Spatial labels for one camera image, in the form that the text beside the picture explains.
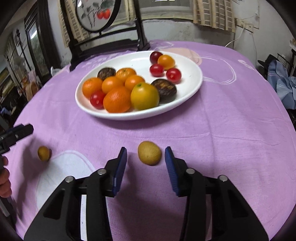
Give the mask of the person's left hand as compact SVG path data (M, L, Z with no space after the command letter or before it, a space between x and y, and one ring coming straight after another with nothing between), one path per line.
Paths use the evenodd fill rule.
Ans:
M0 196L3 198L8 198L11 196L12 190L11 190L11 182L9 180L10 178L10 172L6 168L9 161L7 157L2 157L4 168L1 171L0 175Z

